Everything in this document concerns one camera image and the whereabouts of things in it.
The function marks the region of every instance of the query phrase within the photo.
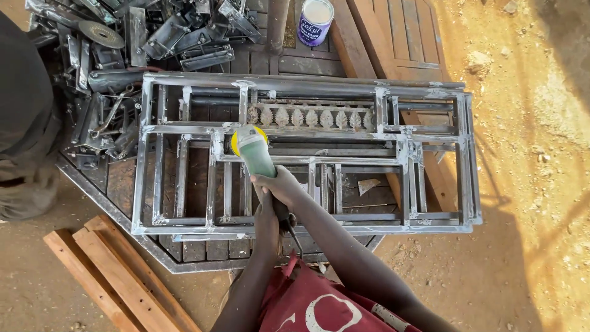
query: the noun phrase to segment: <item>angle grinder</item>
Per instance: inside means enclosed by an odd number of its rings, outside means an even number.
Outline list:
[[[262,129],[254,125],[238,128],[231,137],[231,149],[244,160],[248,173],[270,178],[277,177],[277,170],[268,153],[268,137]],[[303,257],[303,248],[291,225],[291,214],[287,206],[273,196],[273,209],[278,218],[279,228],[291,234],[299,248],[300,256]]]

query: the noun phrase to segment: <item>red t-shirt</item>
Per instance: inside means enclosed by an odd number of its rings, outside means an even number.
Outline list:
[[[295,264],[301,270],[289,279]],[[394,313],[323,276],[299,258],[276,269],[262,303],[260,331],[264,332],[420,332]]]

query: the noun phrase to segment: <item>person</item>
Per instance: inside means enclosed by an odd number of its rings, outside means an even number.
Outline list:
[[[276,169],[276,178],[251,176],[261,202],[254,215],[255,248],[211,331],[458,331],[422,304],[293,174]],[[274,269],[280,230],[273,196],[305,226],[342,285],[317,275],[294,253],[286,266]]]
[[[61,114],[26,33],[0,12],[0,220],[30,219],[54,204]]]

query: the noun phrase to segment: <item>scrap metal pile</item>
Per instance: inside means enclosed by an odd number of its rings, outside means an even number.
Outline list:
[[[26,0],[25,9],[33,43],[61,58],[53,82],[73,123],[68,154],[84,170],[105,154],[135,155],[144,73],[222,73],[232,45],[262,38],[245,0]]]

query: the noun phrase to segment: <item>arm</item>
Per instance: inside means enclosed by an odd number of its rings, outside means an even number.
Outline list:
[[[423,332],[458,331],[423,305],[392,269],[307,195],[286,168],[277,166],[276,178],[256,175],[253,181],[270,189],[303,223],[347,289],[383,305]]]
[[[277,260],[278,220],[270,193],[260,194],[261,204],[254,214],[256,247],[248,265],[235,281],[229,298],[217,321],[215,331],[254,331],[268,280]]]

